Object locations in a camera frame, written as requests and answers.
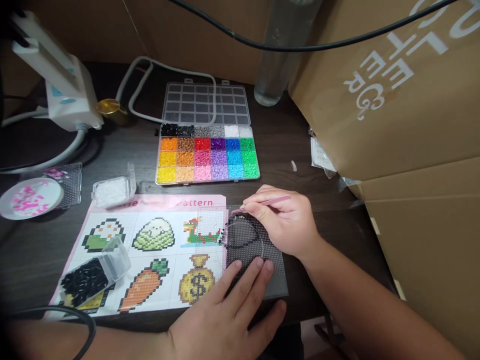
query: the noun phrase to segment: dollar sign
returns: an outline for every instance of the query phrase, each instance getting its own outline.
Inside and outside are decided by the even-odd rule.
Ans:
[[[190,295],[193,297],[192,303],[196,302],[203,294],[207,292],[205,286],[200,283],[201,281],[204,283],[208,282],[208,279],[205,277],[205,275],[202,275],[201,273],[198,273],[190,280],[192,285],[190,288]]]

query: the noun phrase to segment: white cable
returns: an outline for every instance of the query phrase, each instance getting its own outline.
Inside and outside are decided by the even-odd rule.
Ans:
[[[37,116],[44,116],[44,115],[48,115],[48,114],[49,114],[48,110],[38,110],[38,111],[24,112],[24,113],[6,118],[5,120],[3,120],[1,122],[1,127],[2,128],[7,127],[8,125],[19,122],[20,120],[23,120],[23,119],[34,118],[34,117],[37,117]]]
[[[213,117],[211,118],[210,123],[215,122],[215,120],[217,119],[217,82],[215,81],[215,78],[212,75],[207,74],[207,73],[203,73],[203,72],[182,70],[182,69],[179,69],[179,68],[176,68],[176,67],[168,66],[168,65],[165,65],[164,63],[161,63],[161,62],[159,62],[157,60],[154,60],[154,59],[152,59],[150,57],[147,57],[147,56],[139,56],[131,63],[130,67],[128,68],[128,71],[126,72],[125,76],[123,77],[123,80],[120,83],[120,86],[118,87],[118,91],[116,92],[115,100],[120,102],[120,100],[122,98],[122,94],[123,94],[124,89],[125,89],[125,85],[127,84],[127,81],[129,80],[130,75],[132,75],[132,73],[135,70],[135,67],[142,60],[149,61],[150,66],[148,67],[147,71],[145,72],[145,74],[141,78],[135,92],[133,93],[133,95],[130,98],[130,101],[128,102],[128,109],[130,110],[130,112],[132,114],[138,116],[139,118],[151,120],[151,121],[154,121],[154,122],[157,122],[157,123],[173,123],[172,121],[160,119],[160,118],[153,117],[153,116],[144,115],[144,114],[141,114],[141,113],[134,110],[135,100],[137,100],[137,97],[140,94],[140,91],[142,91],[142,88],[144,87],[144,84],[147,81],[147,78],[149,77],[150,73],[154,69],[154,64],[156,64],[158,66],[161,66],[162,68],[165,68],[165,69],[177,72],[177,73],[194,75],[194,76],[201,76],[201,77],[211,79],[211,81],[213,82]]]
[[[30,173],[34,172],[37,170],[43,170],[49,167],[52,167],[59,162],[65,160],[68,158],[70,155],[73,154],[73,152],[80,146],[82,141],[85,138],[85,134],[87,133],[88,127],[81,123],[76,126],[77,133],[75,139],[73,139],[72,143],[70,144],[69,147],[67,147],[61,154],[55,156],[54,158],[45,161],[44,163],[34,165],[34,166],[29,166],[29,167],[23,167],[15,170],[9,170],[9,171],[0,171],[0,174],[24,174],[24,173]]]

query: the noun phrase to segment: hand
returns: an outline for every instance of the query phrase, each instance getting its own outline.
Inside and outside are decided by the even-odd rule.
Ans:
[[[232,280],[242,267],[234,261],[223,276],[197,303],[183,313],[168,330],[170,350],[165,359],[175,360],[254,360],[272,341],[284,319],[287,305],[277,301],[268,315],[250,331],[274,264],[253,259],[227,298]]]
[[[270,205],[273,209],[259,204],[284,195],[290,195],[290,199]],[[314,253],[316,245],[323,241],[317,231],[309,199],[296,191],[262,185],[243,201],[243,205],[245,212],[261,222],[271,242],[280,251],[300,261]]]

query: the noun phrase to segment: container of black beads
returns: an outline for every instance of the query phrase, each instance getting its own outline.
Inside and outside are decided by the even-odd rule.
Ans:
[[[58,281],[60,298],[69,307],[78,308],[115,284],[132,266],[122,239],[112,238],[99,256],[85,261]]]

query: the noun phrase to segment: square pegboard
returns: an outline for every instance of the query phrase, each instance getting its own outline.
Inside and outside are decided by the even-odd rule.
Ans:
[[[198,216],[202,218],[206,229],[216,228],[220,218],[223,220],[222,236],[217,242],[215,252],[217,261],[225,270],[235,260],[241,260],[242,267],[233,280],[234,285],[255,257],[271,260],[274,272],[266,288],[264,299],[287,296],[289,292],[282,252],[273,245],[267,230],[256,218],[246,213],[232,215],[232,211],[239,207],[240,205],[227,205],[222,209],[212,207],[198,209]],[[220,210],[224,211],[221,217],[219,217]],[[201,245],[197,248],[199,252],[203,251]]]
[[[74,162],[20,175],[20,181],[34,178],[50,178],[63,189],[63,199],[55,209],[67,209],[80,204],[82,193],[82,163]]]

